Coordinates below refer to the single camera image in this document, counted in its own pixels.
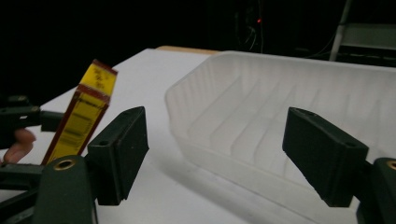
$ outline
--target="finger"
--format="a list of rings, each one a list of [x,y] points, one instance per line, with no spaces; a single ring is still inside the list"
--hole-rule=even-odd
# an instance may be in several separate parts
[[[18,129],[14,132],[15,139],[20,143],[33,143],[35,135],[26,129]]]
[[[33,148],[33,143],[15,143],[4,155],[4,161],[17,163],[26,156]]]

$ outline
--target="translucent plastic container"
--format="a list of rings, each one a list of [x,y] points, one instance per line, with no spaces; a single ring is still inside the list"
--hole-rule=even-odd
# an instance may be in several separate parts
[[[223,51],[165,95],[183,155],[316,223],[357,223],[330,208],[282,150],[290,106],[319,114],[370,148],[396,157],[396,69]]]

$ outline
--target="white plastic tray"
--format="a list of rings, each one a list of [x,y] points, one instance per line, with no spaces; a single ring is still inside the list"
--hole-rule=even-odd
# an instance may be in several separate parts
[[[239,51],[210,56],[166,93],[171,132],[193,163],[316,223],[356,223],[329,208],[282,150],[290,106],[396,157],[396,69]]]

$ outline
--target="white table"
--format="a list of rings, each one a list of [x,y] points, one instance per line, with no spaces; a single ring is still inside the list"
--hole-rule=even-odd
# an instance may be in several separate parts
[[[114,67],[119,73],[110,107],[93,136],[120,112],[142,105],[147,113],[149,151],[128,199],[119,206],[97,205],[99,223],[293,223],[301,218],[195,166],[181,155],[169,131],[164,94],[209,56],[145,49]],[[73,92],[41,108],[64,112]],[[37,140],[34,150],[21,163],[39,164],[53,133],[42,133],[39,127],[29,129]],[[13,194],[2,190],[0,200]]]

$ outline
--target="human hand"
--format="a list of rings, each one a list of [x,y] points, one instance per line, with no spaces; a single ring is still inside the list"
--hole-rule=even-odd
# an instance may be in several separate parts
[[[18,129],[14,132],[17,140],[4,155],[4,162],[17,163],[26,156],[33,148],[35,135],[27,129]]]

